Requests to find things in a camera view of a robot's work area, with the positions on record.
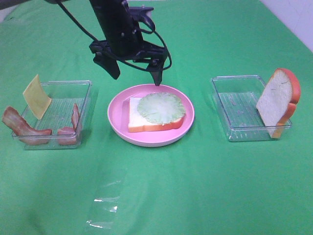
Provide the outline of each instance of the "pink plate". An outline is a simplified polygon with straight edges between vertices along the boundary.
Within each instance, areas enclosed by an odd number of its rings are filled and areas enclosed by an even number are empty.
[[[130,97],[144,97],[147,94],[158,92],[169,92],[181,98],[186,109],[182,126],[178,129],[167,131],[128,132]],[[157,87],[154,84],[143,84],[130,87],[117,94],[109,104],[108,118],[113,130],[127,142],[144,147],[159,147],[171,144],[187,133],[194,121],[195,109],[190,99],[173,87],[166,85]]]

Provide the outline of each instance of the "white wall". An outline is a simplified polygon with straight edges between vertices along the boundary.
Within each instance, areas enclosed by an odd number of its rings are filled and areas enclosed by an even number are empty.
[[[313,0],[260,0],[313,52]]]

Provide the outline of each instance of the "robotic arm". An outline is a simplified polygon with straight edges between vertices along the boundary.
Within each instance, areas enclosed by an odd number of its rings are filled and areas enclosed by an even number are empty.
[[[156,27],[147,15],[153,10],[152,7],[129,7],[126,0],[89,0],[96,14],[106,40],[99,41],[89,34],[67,11],[60,0],[45,0],[50,3],[54,1],[67,13],[67,15],[91,38],[93,42],[89,46],[95,54],[93,61],[104,68],[114,79],[120,75],[117,61],[142,71],[148,71],[159,86],[162,81],[162,72],[172,65],[170,53],[165,42],[156,32]],[[150,31],[141,29],[139,22],[144,23]],[[163,46],[157,46],[143,40],[142,33],[156,34]],[[166,59],[169,65],[164,67]],[[141,68],[134,63],[148,64],[147,68]]]

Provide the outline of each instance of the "cheese slice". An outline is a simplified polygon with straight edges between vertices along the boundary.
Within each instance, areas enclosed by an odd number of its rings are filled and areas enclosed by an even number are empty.
[[[23,96],[31,112],[37,119],[41,119],[48,109],[52,99],[45,93],[41,86],[38,74],[28,84]]]

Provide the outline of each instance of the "transparent tray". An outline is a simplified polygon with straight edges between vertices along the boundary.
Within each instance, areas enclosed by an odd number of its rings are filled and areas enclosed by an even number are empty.
[[[290,120],[283,126],[264,126],[255,108],[265,87],[260,76],[219,76],[211,81],[213,98],[229,141],[276,140],[269,136],[269,130],[291,128]]]
[[[22,117],[27,123],[38,130],[52,129],[49,136],[18,136],[12,132],[12,138],[20,140],[26,150],[35,149],[68,149],[77,148],[82,139],[82,133],[86,128],[86,120],[91,103],[91,82],[90,81],[51,81],[41,83],[46,94],[52,98],[41,120],[32,114],[28,106],[22,113]],[[58,129],[65,126],[72,127],[71,116],[74,103],[79,109],[79,120],[76,130],[71,135],[58,135]],[[29,145],[24,143],[27,140],[43,140],[44,144]],[[64,141],[75,142],[74,144],[64,144]]]

